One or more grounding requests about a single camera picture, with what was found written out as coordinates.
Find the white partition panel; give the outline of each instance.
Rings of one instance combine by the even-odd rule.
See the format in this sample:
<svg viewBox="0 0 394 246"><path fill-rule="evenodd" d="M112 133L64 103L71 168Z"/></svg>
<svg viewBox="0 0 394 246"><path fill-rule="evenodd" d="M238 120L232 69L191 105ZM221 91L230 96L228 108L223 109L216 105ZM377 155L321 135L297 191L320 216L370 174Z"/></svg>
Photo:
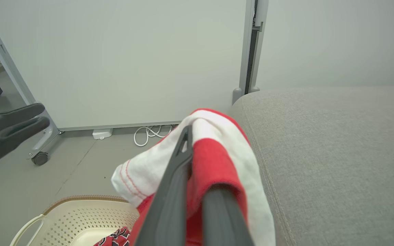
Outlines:
<svg viewBox="0 0 394 246"><path fill-rule="evenodd" d="M0 0L0 37L59 128L225 112L246 0Z"/></svg>
<svg viewBox="0 0 394 246"><path fill-rule="evenodd" d="M394 0L268 0L264 23L261 90L394 85Z"/></svg>

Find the red stitching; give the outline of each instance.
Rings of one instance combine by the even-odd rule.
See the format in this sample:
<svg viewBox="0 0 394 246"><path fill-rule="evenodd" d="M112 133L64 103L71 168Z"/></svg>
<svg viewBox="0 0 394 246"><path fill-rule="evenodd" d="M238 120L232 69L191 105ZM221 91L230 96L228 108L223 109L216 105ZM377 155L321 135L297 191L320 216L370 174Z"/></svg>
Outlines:
<svg viewBox="0 0 394 246"><path fill-rule="evenodd" d="M121 177L121 181L124 183L124 185L127 187L127 189L135 196L137 196L138 198L141 198L142 200L144 200L144 198L138 196L138 194L133 193L133 191L130 190L130 187L125 183L124 178L122 177L122 167L124 166L124 164L121 165L121 169L119 170L119 177Z"/></svg>
<svg viewBox="0 0 394 246"><path fill-rule="evenodd" d="M130 160L129 160L129 162L128 162L127 165L126 165L126 176L127 176L127 178L130 179L130 182L132 182L133 187L135 187L135 189L139 192L139 194L141 194L141 195L147 197L148 195L145 195L144 193L142 193L142 192L138 189L138 187L136 187L135 183L133 182L133 180L132 180L132 179L130 178L130 176L129 176L129 172L127 171L127 168L129 167Z"/></svg>

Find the white cable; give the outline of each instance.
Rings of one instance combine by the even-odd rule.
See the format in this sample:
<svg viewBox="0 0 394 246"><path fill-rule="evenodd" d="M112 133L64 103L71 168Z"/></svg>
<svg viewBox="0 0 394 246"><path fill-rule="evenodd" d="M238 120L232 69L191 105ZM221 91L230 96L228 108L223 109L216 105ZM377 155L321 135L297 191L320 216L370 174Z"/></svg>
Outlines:
<svg viewBox="0 0 394 246"><path fill-rule="evenodd" d="M140 128L138 128L138 129L136 130L135 134L133 135L133 141L135 142L135 144L136 144L137 146L142 147L142 146L147 145L147 143L148 143L148 138L149 138L149 137L158 136L158 137L160 137L160 138L164 138L164 137L166 136L166 135L165 135L165 136L159 135L159 132L161 131L162 126L159 126L158 132L154 132L154 131L152 130L153 127L154 127L154 126L150 126L150 127L148 127L148 126L141 126ZM139 130L141 130L141 129L143 129L143 128L145 128L145 134L147 134L147 139L145 140L145 143L143 143L143 144L140 145L139 143L136 142L136 134L138 133ZM171 132L171 129L172 129L172 125L170 125L170 130L168 131L167 135Z"/></svg>

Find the white plastic box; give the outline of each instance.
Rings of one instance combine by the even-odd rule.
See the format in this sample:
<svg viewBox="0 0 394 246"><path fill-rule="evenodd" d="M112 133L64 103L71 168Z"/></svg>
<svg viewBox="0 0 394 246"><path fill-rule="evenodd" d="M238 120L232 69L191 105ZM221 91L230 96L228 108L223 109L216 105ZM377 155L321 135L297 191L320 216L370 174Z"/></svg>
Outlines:
<svg viewBox="0 0 394 246"><path fill-rule="evenodd" d="M94 137L94 139L103 140L106 137L110 137L112 135L113 130L114 130L113 128L110 128L110 129L96 129L96 130L94 130L94 132L92 132L92 136Z"/></svg>

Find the beige plastic basket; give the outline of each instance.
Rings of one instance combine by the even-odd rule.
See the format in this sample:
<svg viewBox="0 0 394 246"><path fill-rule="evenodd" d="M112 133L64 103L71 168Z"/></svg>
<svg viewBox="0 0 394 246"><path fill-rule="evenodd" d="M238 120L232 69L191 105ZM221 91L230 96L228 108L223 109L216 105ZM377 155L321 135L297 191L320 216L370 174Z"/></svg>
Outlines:
<svg viewBox="0 0 394 246"><path fill-rule="evenodd" d="M10 246L37 221L41 224L27 246L93 246L123 226L131 230L138 217L138 211L118 196L71 196L25 224Z"/></svg>

